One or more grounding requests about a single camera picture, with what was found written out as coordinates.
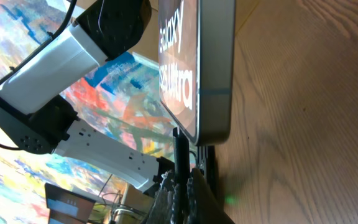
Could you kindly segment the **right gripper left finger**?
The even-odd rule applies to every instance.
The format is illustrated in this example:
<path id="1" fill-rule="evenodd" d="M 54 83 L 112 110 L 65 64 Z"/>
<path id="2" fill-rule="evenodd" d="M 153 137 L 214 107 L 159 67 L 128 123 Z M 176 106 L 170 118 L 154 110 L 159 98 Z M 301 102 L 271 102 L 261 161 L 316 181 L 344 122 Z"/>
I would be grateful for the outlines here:
<path id="1" fill-rule="evenodd" d="M 154 203 L 140 224 L 175 224 L 179 217 L 179 185 L 175 173 L 166 172 Z"/>

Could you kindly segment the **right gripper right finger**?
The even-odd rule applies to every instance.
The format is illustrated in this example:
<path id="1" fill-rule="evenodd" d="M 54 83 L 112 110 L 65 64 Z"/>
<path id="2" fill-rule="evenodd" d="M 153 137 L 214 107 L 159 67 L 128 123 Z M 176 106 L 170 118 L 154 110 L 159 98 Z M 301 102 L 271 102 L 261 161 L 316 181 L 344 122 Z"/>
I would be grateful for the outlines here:
<path id="1" fill-rule="evenodd" d="M 203 174 L 192 169 L 187 182 L 189 224 L 234 224 L 219 206 Z"/>

